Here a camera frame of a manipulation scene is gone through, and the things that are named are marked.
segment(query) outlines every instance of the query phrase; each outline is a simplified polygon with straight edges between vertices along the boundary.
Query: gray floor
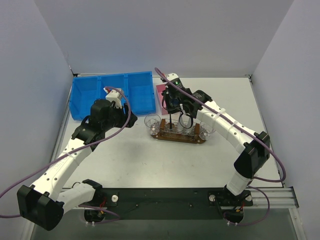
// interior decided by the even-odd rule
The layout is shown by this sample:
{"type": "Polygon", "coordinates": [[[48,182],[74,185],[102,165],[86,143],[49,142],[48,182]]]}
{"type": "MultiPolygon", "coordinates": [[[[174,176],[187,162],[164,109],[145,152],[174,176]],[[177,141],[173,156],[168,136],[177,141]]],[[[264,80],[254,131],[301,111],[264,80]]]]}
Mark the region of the gray floor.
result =
{"type": "MultiPolygon", "coordinates": [[[[246,222],[265,209],[245,211],[246,222]]],[[[35,227],[32,240],[297,240],[287,209],[272,209],[269,217],[253,226],[227,226],[224,220],[122,220],[95,227],[85,226],[82,210],[68,212],[52,231],[35,227]]]]}

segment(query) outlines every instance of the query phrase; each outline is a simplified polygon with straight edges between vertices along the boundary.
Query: robotic arm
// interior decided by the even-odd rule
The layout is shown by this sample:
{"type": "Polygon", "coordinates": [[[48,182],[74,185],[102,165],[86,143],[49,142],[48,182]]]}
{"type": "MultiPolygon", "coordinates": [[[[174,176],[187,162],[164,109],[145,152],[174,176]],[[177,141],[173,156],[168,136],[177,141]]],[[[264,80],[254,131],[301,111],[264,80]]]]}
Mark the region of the robotic arm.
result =
{"type": "MultiPolygon", "coordinates": [[[[99,194],[102,186],[92,180],[84,180],[77,187],[61,192],[71,174],[98,146],[70,151],[105,138],[112,128],[121,128],[128,118],[128,106],[121,105],[119,92],[108,91],[106,99],[98,99],[80,126],[72,134],[60,157],[68,156],[53,164],[31,186],[21,186],[17,192],[20,215],[50,231],[60,222],[62,216],[78,205],[91,201],[99,194]]],[[[131,113],[127,128],[131,128],[138,118],[131,113]]]]}
{"type": "Polygon", "coordinates": [[[226,185],[227,192],[230,192],[233,196],[239,196],[245,190],[250,181],[252,181],[256,172],[268,160],[269,153],[262,145],[234,126],[237,125],[250,134],[256,136],[268,147],[270,146],[269,135],[264,131],[258,134],[239,123],[227,114],[224,108],[219,107],[217,103],[202,90],[197,90],[192,93],[189,88],[185,88],[183,86],[177,74],[170,73],[166,78],[176,87],[192,95],[217,112],[216,114],[207,108],[202,107],[198,102],[195,102],[168,83],[166,84],[166,89],[162,93],[169,114],[184,112],[192,118],[208,124],[228,140],[240,154],[234,163],[235,173],[226,185]],[[232,124],[223,119],[221,115],[230,119],[232,124]]]}

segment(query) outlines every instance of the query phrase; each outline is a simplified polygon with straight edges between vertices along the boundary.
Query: white table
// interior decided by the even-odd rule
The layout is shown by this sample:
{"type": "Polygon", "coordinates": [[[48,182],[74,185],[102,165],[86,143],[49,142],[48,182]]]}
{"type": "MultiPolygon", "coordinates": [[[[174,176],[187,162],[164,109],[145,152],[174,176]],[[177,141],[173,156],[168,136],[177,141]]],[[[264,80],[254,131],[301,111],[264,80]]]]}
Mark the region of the white table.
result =
{"type": "MultiPolygon", "coordinates": [[[[191,91],[203,90],[220,107],[246,127],[260,133],[263,122],[247,78],[181,78],[191,91]]],[[[154,85],[161,84],[158,77],[154,85]]],[[[157,114],[160,107],[156,99],[157,114]]],[[[215,132],[204,144],[160,141],[152,138],[144,124],[144,116],[134,127],[124,129],[116,137],[101,143],[75,170],[65,184],[94,180],[104,188],[201,188],[223,187],[232,177],[233,163],[239,156],[232,145],[215,132]]],[[[64,148],[80,124],[70,116],[63,138],[64,148]]],[[[111,129],[106,136],[114,133],[111,129]]],[[[258,176],[279,179],[278,168],[271,157],[258,176]]],[[[255,187],[282,187],[281,183],[254,180],[255,187]]]]}

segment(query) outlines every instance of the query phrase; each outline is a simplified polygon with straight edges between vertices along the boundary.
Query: blue tray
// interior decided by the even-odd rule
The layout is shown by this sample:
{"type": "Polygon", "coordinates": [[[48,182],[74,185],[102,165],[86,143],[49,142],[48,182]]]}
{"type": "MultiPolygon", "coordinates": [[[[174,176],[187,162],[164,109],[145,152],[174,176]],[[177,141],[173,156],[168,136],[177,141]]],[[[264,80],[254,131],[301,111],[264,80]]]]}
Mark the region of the blue tray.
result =
{"type": "Polygon", "coordinates": [[[105,86],[121,88],[129,99],[135,115],[156,112],[152,72],[75,77],[72,82],[69,108],[74,120],[81,121],[90,114],[97,99],[106,99],[105,86]]]}

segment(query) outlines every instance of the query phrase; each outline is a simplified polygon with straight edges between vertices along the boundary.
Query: white backdrop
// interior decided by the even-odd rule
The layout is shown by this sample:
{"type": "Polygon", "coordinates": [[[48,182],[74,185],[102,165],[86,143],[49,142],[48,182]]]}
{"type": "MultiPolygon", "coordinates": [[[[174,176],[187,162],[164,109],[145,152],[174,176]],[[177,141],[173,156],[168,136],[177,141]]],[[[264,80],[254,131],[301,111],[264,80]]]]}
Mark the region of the white backdrop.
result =
{"type": "MultiPolygon", "coordinates": [[[[63,54],[32,0],[0,1],[0,77],[2,192],[49,163],[72,83],[63,54]]],[[[19,214],[18,189],[0,200],[1,215],[19,214]]],[[[1,218],[0,239],[20,239],[25,222],[1,218]]]]}
{"type": "Polygon", "coordinates": [[[320,236],[320,2],[295,0],[255,70],[255,95],[294,186],[309,240],[320,236]]]}
{"type": "Polygon", "coordinates": [[[35,0],[75,73],[252,74],[293,0],[35,0]]]}

